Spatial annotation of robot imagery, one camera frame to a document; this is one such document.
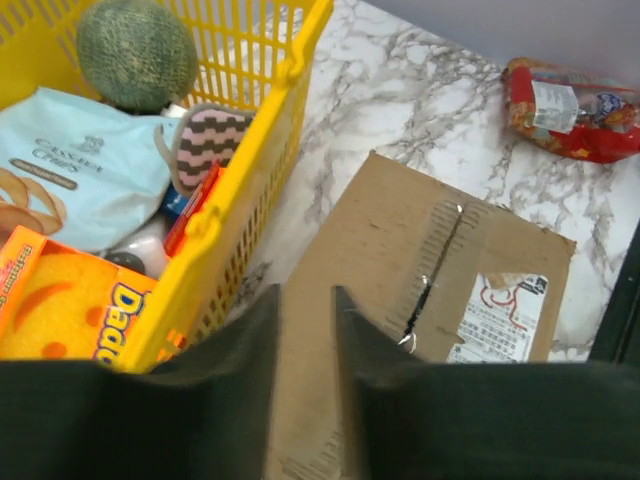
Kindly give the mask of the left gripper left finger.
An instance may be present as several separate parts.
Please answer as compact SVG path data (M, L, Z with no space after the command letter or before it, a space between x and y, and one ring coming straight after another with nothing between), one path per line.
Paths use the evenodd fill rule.
M280 289L145 374L93 361L1 365L5 479L259 479Z

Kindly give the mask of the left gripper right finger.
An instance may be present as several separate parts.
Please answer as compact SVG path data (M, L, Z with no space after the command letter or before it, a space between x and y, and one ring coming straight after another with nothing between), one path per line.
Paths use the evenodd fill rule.
M635 479L639 372L606 362L429 363L333 290L352 479Z

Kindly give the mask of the brown cardboard express box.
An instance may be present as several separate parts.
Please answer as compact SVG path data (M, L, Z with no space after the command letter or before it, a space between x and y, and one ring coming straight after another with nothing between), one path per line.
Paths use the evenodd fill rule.
M437 363L545 361L575 245L503 207L371 153L283 289L265 475L338 479L333 288Z

